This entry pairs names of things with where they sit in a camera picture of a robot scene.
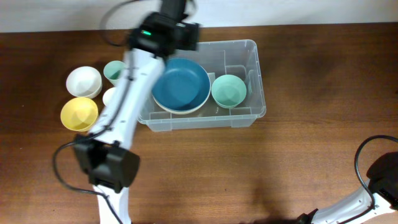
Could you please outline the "blue plate bowl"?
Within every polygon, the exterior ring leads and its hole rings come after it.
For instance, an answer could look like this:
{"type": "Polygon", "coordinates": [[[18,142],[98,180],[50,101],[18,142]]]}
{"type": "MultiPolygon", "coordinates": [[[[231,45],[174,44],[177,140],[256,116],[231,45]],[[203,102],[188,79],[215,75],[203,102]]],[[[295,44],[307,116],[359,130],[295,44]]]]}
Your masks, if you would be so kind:
{"type": "Polygon", "coordinates": [[[152,89],[155,102],[164,110],[187,114],[202,107],[210,96],[206,70],[193,60],[171,58],[152,89]]]}

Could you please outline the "mint green cup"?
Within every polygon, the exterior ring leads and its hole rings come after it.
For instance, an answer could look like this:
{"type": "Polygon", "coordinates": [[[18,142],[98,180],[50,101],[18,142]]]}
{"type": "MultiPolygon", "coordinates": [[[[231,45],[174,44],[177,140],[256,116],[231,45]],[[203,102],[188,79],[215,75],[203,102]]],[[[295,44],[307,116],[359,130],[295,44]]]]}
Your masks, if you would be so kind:
{"type": "Polygon", "coordinates": [[[103,74],[114,86],[116,86],[121,77],[121,73],[126,68],[127,65],[124,62],[114,60],[105,65],[103,69],[103,74]]]}

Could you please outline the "cream white cup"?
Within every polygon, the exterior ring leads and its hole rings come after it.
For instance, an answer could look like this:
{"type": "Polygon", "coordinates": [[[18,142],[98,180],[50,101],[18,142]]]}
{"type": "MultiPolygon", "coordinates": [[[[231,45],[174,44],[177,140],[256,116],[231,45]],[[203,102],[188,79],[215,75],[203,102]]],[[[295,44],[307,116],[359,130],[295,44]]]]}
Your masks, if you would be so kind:
{"type": "Polygon", "coordinates": [[[104,104],[105,106],[108,106],[108,105],[109,105],[109,102],[111,101],[111,99],[112,99],[112,97],[113,97],[113,94],[114,94],[115,90],[116,90],[116,87],[112,87],[112,88],[110,88],[110,89],[108,89],[108,90],[105,91],[105,93],[104,93],[104,95],[103,95],[103,97],[102,97],[103,104],[104,104]]]}

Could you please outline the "mint green small bowl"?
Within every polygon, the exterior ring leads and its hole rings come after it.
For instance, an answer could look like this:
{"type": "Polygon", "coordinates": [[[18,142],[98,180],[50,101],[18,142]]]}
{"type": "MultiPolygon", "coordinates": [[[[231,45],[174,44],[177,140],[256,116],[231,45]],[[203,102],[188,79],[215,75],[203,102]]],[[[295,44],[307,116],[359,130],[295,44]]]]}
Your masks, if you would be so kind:
{"type": "Polygon", "coordinates": [[[213,82],[211,95],[220,107],[231,109],[245,100],[247,88],[239,77],[222,75],[213,82]]]}

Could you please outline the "white small bowl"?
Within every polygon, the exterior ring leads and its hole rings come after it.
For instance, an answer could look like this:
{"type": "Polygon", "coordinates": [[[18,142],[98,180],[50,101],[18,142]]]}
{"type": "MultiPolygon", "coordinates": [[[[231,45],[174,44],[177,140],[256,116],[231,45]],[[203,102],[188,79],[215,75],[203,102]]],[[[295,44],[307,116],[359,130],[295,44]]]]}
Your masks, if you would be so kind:
{"type": "Polygon", "coordinates": [[[93,99],[99,95],[102,87],[103,84],[100,72],[89,66],[74,69],[66,80],[68,92],[75,97],[93,99]]]}

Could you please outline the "yellow small bowl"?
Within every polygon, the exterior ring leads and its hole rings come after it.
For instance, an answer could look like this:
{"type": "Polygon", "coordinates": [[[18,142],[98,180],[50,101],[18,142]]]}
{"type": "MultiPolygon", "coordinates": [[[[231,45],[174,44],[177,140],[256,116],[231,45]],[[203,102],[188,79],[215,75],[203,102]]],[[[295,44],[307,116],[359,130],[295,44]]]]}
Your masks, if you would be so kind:
{"type": "Polygon", "coordinates": [[[98,107],[93,100],[77,97],[63,106],[60,119],[67,129],[85,132],[95,124],[98,115],[98,107]]]}

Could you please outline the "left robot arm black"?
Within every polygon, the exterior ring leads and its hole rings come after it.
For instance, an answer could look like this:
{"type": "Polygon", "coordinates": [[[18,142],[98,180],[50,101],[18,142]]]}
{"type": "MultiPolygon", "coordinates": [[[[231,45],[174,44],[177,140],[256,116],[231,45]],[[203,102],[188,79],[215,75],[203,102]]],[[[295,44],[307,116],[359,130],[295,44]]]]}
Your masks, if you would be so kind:
{"type": "Polygon", "coordinates": [[[71,145],[81,170],[97,196],[101,223],[130,223],[129,187],[140,158],[129,149],[146,97],[176,50],[195,50],[199,25],[187,24],[183,10],[149,14],[133,29],[124,53],[126,69],[110,104],[88,135],[77,135],[71,145]]]}

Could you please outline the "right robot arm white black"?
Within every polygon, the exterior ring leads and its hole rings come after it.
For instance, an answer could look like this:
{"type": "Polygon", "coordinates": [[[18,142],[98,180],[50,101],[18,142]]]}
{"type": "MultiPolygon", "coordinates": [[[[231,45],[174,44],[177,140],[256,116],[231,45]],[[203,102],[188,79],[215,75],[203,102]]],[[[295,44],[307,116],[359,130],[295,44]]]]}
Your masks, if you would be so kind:
{"type": "MultiPolygon", "coordinates": [[[[352,223],[364,223],[376,216],[397,211],[397,153],[388,152],[377,159],[368,169],[366,185],[373,194],[375,205],[369,212],[356,218],[352,223]]],[[[349,219],[366,211],[371,198],[360,187],[338,203],[309,214],[301,214],[295,223],[336,224],[349,223],[349,219]]]]}

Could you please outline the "white label in container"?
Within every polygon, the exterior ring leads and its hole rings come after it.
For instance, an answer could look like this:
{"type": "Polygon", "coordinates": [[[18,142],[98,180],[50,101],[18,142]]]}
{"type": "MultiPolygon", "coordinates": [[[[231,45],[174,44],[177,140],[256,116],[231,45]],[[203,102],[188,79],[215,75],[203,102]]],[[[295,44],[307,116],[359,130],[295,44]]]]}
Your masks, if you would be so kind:
{"type": "Polygon", "coordinates": [[[209,76],[210,82],[213,83],[215,81],[215,73],[208,73],[208,76],[209,76]]]}

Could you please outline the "clear plastic storage container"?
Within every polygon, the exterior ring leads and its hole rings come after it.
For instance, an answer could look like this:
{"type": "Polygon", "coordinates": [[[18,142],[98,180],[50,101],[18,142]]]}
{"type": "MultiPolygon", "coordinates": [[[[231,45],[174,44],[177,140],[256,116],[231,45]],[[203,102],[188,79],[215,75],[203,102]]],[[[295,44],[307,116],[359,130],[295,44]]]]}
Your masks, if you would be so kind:
{"type": "Polygon", "coordinates": [[[195,128],[244,128],[266,114],[266,99],[262,85],[257,45],[253,40],[200,42],[196,51],[178,50],[173,58],[187,58],[200,64],[215,79],[222,75],[235,75],[247,88],[245,100],[237,107],[218,106],[212,97],[197,111],[190,114],[172,114],[163,110],[152,95],[139,115],[138,122],[153,132],[195,128]]]}

